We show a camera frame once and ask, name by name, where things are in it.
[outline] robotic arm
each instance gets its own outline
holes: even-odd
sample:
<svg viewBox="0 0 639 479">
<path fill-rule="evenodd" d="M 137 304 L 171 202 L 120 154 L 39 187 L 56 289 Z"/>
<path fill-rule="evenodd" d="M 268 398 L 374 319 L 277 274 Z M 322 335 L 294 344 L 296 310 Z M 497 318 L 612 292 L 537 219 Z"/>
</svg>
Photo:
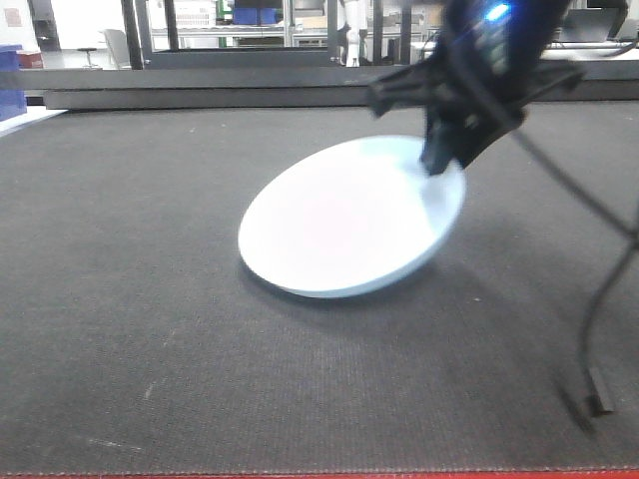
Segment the robotic arm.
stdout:
<svg viewBox="0 0 639 479">
<path fill-rule="evenodd" d="M 490 144 L 521 125 L 523 107 L 558 85 L 576 86 L 580 69 L 539 58 L 570 0 L 450 0 L 433 54 L 370 85 L 378 116 L 395 107 L 423 106 L 430 175 L 452 159 L 468 166 Z M 469 77 L 508 112 L 496 121 L 468 88 Z"/>
</svg>

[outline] blue bin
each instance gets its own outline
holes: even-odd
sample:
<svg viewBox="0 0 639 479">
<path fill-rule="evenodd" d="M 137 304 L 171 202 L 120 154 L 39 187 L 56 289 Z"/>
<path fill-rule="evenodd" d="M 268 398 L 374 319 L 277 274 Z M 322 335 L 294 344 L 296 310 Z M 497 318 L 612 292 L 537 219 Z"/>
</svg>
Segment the blue bin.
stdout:
<svg viewBox="0 0 639 479">
<path fill-rule="evenodd" d="M 258 22 L 258 10 L 260 11 L 260 20 Z M 236 25 L 273 25 L 276 22 L 275 8 L 234 8 L 233 23 Z"/>
<path fill-rule="evenodd" d="M 20 70 L 18 50 L 22 45 L 0 45 L 0 72 Z M 22 90 L 0 90 L 0 122 L 27 113 L 27 101 Z"/>
</svg>

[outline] metal frame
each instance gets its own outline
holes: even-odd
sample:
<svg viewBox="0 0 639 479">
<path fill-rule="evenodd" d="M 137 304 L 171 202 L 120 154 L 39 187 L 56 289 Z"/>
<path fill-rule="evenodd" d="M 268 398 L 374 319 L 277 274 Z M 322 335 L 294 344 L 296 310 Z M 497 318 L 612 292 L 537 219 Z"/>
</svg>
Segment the metal frame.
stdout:
<svg viewBox="0 0 639 479">
<path fill-rule="evenodd" d="M 173 0 L 165 0 L 165 14 L 170 49 L 154 51 L 147 3 L 149 0 L 135 0 L 138 12 L 140 43 L 147 69 L 181 68 L 233 68 L 233 67 L 309 67 L 327 66 L 336 56 L 336 32 L 327 31 L 326 48 L 278 48 L 278 49 L 220 49 L 220 50 L 180 50 L 178 29 Z M 336 6 L 328 2 L 327 20 L 336 25 Z"/>
</svg>

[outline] chair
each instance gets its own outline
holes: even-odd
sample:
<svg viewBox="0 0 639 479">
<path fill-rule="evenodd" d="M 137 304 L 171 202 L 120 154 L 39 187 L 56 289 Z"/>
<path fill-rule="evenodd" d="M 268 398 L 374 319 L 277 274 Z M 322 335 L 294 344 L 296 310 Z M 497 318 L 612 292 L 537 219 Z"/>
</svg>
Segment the chair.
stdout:
<svg viewBox="0 0 639 479">
<path fill-rule="evenodd" d="M 131 60 L 129 58 L 129 46 L 127 36 L 122 30 L 106 29 L 102 31 L 107 42 L 109 55 L 113 60 L 116 69 L 130 70 Z"/>
<path fill-rule="evenodd" d="M 637 20 L 626 18 L 613 40 L 619 43 L 637 40 Z"/>
</svg>

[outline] red table edge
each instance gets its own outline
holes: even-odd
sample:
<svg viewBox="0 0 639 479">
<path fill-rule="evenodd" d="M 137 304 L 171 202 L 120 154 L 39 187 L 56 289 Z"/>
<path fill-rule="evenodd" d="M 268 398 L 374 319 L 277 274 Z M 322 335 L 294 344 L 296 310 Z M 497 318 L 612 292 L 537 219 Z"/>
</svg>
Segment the red table edge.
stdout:
<svg viewBox="0 0 639 479">
<path fill-rule="evenodd" d="M 639 479 L 639 469 L 326 474 L 10 474 L 0 479 Z"/>
</svg>

